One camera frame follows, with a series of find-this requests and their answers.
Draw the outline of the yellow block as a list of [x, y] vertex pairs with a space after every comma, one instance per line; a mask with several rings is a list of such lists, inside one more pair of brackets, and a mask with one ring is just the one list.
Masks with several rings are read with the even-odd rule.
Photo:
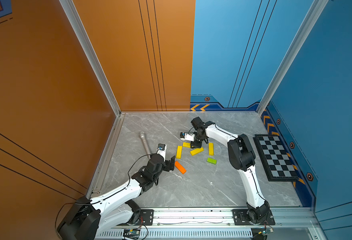
[[213, 156], [214, 155], [214, 144], [209, 143], [209, 155]]
[[182, 147], [182, 146], [178, 146], [178, 147], [177, 147], [176, 159], [181, 159], [181, 157], [182, 157], [182, 150], [183, 150], [183, 147]]
[[191, 148], [191, 144], [190, 144], [190, 143], [187, 143], [187, 142], [184, 142], [184, 143], [183, 143], [183, 147], [185, 147], [185, 148]]
[[199, 153], [201, 153], [203, 151], [204, 151], [204, 148], [193, 149], [193, 150], [190, 151], [190, 154], [192, 156], [195, 156], [195, 155], [197, 155], [197, 154], [199, 154]]

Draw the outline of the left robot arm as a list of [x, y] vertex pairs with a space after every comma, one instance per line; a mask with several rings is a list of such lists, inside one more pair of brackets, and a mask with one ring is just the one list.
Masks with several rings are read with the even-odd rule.
[[141, 208], [134, 199], [159, 183], [162, 172], [175, 169], [176, 157], [165, 159], [165, 152], [151, 154], [146, 166], [129, 176], [126, 183], [114, 190], [88, 199], [80, 197], [59, 224], [56, 233], [61, 240], [93, 240], [95, 237], [120, 224], [135, 224]]

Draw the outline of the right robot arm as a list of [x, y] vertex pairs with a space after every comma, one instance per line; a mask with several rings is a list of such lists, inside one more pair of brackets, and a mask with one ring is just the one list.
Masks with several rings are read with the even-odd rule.
[[270, 204], [264, 198], [256, 175], [256, 154], [247, 135], [237, 135], [228, 132], [208, 121], [203, 122], [196, 117], [191, 121], [192, 134], [180, 134], [180, 138], [191, 143], [192, 148], [201, 148], [202, 142], [208, 143], [213, 139], [228, 149], [229, 161], [236, 169], [243, 181], [247, 196], [247, 216], [254, 225], [267, 224], [272, 217]]

